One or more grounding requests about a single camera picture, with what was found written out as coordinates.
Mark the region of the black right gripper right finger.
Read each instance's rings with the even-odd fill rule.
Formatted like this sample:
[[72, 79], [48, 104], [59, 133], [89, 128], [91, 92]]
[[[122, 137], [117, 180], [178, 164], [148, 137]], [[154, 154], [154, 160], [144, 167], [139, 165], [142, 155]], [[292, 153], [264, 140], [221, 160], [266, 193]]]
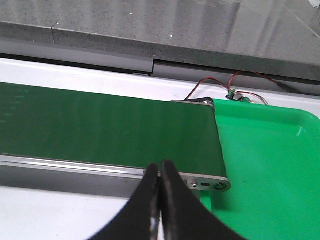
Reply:
[[242, 240], [185, 185], [171, 160], [161, 163], [159, 206], [166, 240]]

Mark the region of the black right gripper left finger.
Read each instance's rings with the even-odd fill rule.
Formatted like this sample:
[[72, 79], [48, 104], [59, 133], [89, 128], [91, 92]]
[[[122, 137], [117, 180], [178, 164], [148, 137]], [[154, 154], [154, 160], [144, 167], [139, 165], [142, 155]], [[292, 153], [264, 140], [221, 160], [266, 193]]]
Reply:
[[157, 240], [160, 224], [158, 196], [158, 166], [152, 163], [126, 205], [90, 239]]

